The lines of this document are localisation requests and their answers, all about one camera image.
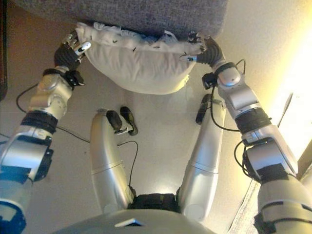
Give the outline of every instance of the gray couch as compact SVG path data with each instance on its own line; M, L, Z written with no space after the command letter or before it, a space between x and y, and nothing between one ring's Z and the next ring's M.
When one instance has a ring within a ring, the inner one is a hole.
M228 0L14 0L40 17L62 22L98 21L147 35L171 31L178 39L188 32L217 37Z

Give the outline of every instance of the pillow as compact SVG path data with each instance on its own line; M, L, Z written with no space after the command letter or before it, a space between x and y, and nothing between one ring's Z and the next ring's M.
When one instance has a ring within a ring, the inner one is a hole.
M200 54L200 43L180 42L165 31L157 39L116 26L78 23L79 41L90 41L88 60L120 87L144 94L170 94L185 86L194 62L179 60Z

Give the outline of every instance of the floor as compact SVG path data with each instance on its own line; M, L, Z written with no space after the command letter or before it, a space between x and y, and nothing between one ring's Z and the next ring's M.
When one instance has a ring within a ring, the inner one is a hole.
M246 82L257 93L265 110L272 107L275 89L289 65L287 51L291 51L294 38L304 30L308 19L306 5L308 1L304 0L229 2L224 31L217 41L229 61L246 59ZM15 97L38 82L44 69L53 66L54 51L73 27L43 20L9 2L9 91L0 103L1 133L12 134L20 123L24 114L15 106ZM122 105L129 106L139 134L120 136L117 142L139 143L133 187L137 194L175 193L199 132L195 116L206 93L201 77L210 68L197 64L186 87L165 96L123 90L86 59L79 70L86 86L75 89L68 113L59 124L89 138L91 121L98 108L118 110ZM24 108L31 94L33 91L20 101ZM228 114L225 126L235 127ZM224 133L215 200L203 222L219 234L227 232L250 183L233 157L239 141L238 133ZM55 153L49 175L34 184L26 234L49 233L100 214L91 183L88 144L57 131L51 148ZM135 145L126 144L119 149L129 175Z

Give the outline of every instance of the wire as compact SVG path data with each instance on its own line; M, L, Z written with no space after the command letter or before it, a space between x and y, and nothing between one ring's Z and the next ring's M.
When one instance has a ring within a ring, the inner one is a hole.
M121 146L121 145L124 145L124 144L127 144L127 143L130 143L130 142L133 142L136 144L136 156L135 158L133 159L133 163L132 163L132 167L131 167L131 171L130 171L130 178L129 178L129 187L131 187L131 178L132 178L132 171L133 171L133 167L135 165L135 161L136 161L136 158L137 158L137 152L138 152L138 143L135 141L135 140L130 140L130 141L126 141L122 144L119 144L117 146Z
M234 149L234 158L235 158L235 161L237 162L237 164L238 164L241 168L243 168L243 165L240 164L240 162L239 162L238 159L237 159L237 155L236 155L236 151L237 151L237 149L238 149L238 147L239 147L239 145L240 145L241 143L243 143L242 140L235 146L235 149Z
M82 137L79 137L79 136L75 135L74 133L72 133L71 131L65 129L64 127L60 127L60 126L59 126L59 127L57 127L57 129L60 129L60 130L62 130L62 131L64 131L64 132L66 132L66 133L68 133L68 134L70 134L70 135L76 137L77 139L86 142L86 143L90 143L89 140L86 140L86 139L84 139L84 138L82 138Z
M230 132L239 132L238 129L229 129L229 128L225 128L225 127L222 127L220 126L219 124L217 124L217 122L215 121L215 118L214 118L214 114L213 114L213 99L214 99L214 92L215 92L215 86L213 87L213 90L211 92L211 99L210 99L210 115L211 115L211 119L213 120L214 124L223 129L223 130L226 130L226 131L230 131Z
M240 162L238 161L238 159L237 159L236 151L237 151L237 149L238 149L238 147L239 147L239 145L240 145L241 143L243 143L242 140L235 146L235 149L234 149L234 158L235 158L235 161L238 163L238 165L241 167L243 173L244 173L246 176L248 176L249 178L252 179L252 177L247 173L248 171L247 171L247 169L245 168L245 165L244 165L244 157L245 157L245 153L246 153L246 149L247 149L246 145L244 146L243 157L242 157L242 158L243 158L243 159L242 159L242 163L240 163Z
M20 106L20 104L19 104L20 97L23 96L25 93L27 93L29 90L35 88L37 85L38 85L38 83L37 83L37 84L34 84L33 86L29 87L28 89L25 89L23 92L21 92L21 93L16 97L15 102L16 102L16 105L17 105L17 107L19 108L20 111L26 113L26 111L25 111L24 109L22 109L21 106Z
M278 124L277 124L277 127L278 127L278 128L279 128L279 126L281 125L281 122L282 122L282 120L283 120L283 118L284 118L284 115L286 114L286 112L287 112L287 110L288 110L288 107L289 107L289 105L290 105L290 103L291 103L291 101L292 101L292 97L293 97L293 93L289 94L289 97L288 97L288 99L287 99L287 101L286 101L286 104L285 104L285 107L284 107L284 111L283 111L282 117L281 117L281 119L279 120L279 122L278 122Z
M0 135L3 136L3 137L6 137L6 138L10 138L9 136L7 136L5 134L2 134L2 133L0 133Z
M242 58L240 61L237 62L236 66L238 64L240 64L241 62L244 62L244 69L243 69L243 74L245 74L245 71L246 71L246 60L244 58Z

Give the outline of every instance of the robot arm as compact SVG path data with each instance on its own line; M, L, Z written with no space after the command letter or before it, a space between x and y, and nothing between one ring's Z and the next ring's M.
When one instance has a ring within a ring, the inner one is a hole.
M296 179L297 161L277 126L272 125L258 98L234 63L227 62L212 38L205 52L181 60L211 66L203 77L206 88L218 86L219 95L249 147L243 157L248 174L261 183L255 226L259 233L312 233L312 198Z
M83 79L75 69L91 44L78 45L69 34L55 53L55 68L47 69L32 97L29 110L5 145L0 158L0 228L20 233L25 225L32 184L48 173L52 135L67 109L67 101Z

